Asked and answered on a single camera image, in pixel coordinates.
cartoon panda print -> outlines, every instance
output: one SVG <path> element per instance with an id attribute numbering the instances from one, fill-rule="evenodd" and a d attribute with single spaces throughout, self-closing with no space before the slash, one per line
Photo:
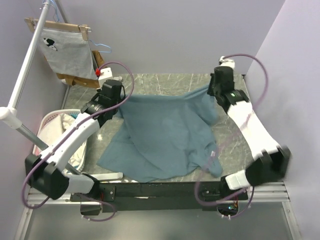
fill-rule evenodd
<path id="1" fill-rule="evenodd" d="M 47 45 L 47 46 L 48 46 L 49 48 L 51 48 L 52 50 L 58 51 L 58 49 L 54 46 L 55 41 L 53 41 L 52 39 L 45 37 L 45 38 L 43 39 L 43 42 L 44 42 L 45 45 Z"/>

blue cloth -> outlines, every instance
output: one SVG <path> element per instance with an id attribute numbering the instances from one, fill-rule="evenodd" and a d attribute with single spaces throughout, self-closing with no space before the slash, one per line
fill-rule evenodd
<path id="1" fill-rule="evenodd" d="M 141 183 L 184 176 L 204 167 L 217 149 L 211 125 L 218 114 L 207 89 L 183 96 L 132 95 L 119 108 L 117 115 L 124 123 L 97 165 Z M 217 158 L 209 171 L 215 177 L 221 175 Z"/>

white plastic basket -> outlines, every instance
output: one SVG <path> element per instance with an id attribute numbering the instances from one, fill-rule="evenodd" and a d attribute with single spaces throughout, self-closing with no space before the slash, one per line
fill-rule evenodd
<path id="1" fill-rule="evenodd" d="M 51 122 L 53 119 L 55 119 L 58 115 L 60 115 L 60 114 L 68 114 L 68 115 L 72 116 L 72 115 L 78 115 L 79 113 L 80 113 L 80 109 L 61 109 L 61 110 L 56 110 L 56 111 L 49 112 L 49 113 L 48 113 L 47 115 L 45 115 L 44 118 L 42 119 L 37 135 L 39 135 L 41 129 L 43 129 L 45 125 L 47 125 L 48 123 L 50 123 L 50 122 Z M 84 166 L 85 166 L 85 159 L 86 159 L 86 152 L 87 152 L 87 140 L 85 141 L 84 146 L 85 146 L 85 147 L 84 147 L 83 157 L 82 157 L 82 159 L 81 159 L 80 164 L 76 167 L 76 169 L 77 169 L 79 172 L 81 172 L 81 171 L 84 169 Z M 37 148 L 38 148 L 37 146 L 34 146 L 34 148 L 33 148 L 33 154 L 36 153 Z"/>

marble table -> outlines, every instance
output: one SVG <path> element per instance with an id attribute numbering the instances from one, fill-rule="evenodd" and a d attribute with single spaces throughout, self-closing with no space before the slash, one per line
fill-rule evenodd
<path id="1" fill-rule="evenodd" d="M 130 76 L 128 74 L 120 76 L 123 78 L 123 85 L 126 92 L 129 92 L 131 87 Z M 209 74 L 135 74 L 135 88 L 133 93 L 178 96 L 206 85 L 209 81 Z M 242 89 L 248 93 L 242 75 L 236 74 L 234 81 L 236 89 Z M 85 103 L 91 100 L 95 93 L 95 89 L 75 85 L 71 87 L 69 91 L 64 108 L 80 109 Z M 252 155 L 247 142 L 241 134 L 230 137 L 238 129 L 233 120 L 225 114 L 219 105 L 216 104 L 215 108 L 219 114 L 219 121 L 212 127 L 212 131 L 217 144 L 222 144 L 225 141 L 229 142 L 219 153 L 219 161 L 223 168 L 222 176 L 224 176 L 244 169 L 245 166 L 252 161 Z M 111 171 L 99 167 L 96 163 L 122 123 L 122 119 L 114 117 L 88 139 L 83 172 L 88 174 L 111 173 Z M 197 168 L 188 175 L 159 181 L 193 182 L 198 180 L 201 173 L 202 170 Z M 213 177 L 210 173 L 205 173 L 201 180 L 214 181 L 219 179 L 220 178 Z M 124 177 L 122 181 L 132 182 L 128 177 Z"/>

brown garment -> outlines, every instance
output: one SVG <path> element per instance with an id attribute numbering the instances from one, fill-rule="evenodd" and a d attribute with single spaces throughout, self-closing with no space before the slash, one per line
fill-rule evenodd
<path id="1" fill-rule="evenodd" d="M 98 67 L 100 67 L 102 64 L 104 64 L 104 59 L 102 58 L 101 54 L 97 50 L 92 51 L 93 56 L 95 58 L 96 64 Z M 87 78 L 82 78 L 82 77 L 77 77 L 77 76 L 71 76 L 67 74 L 56 74 L 59 79 L 65 79 L 65 82 L 70 85 L 80 85 L 86 88 L 93 88 L 93 89 L 98 89 L 100 88 L 99 82 L 97 80 L 92 80 L 92 79 L 87 79 Z"/>

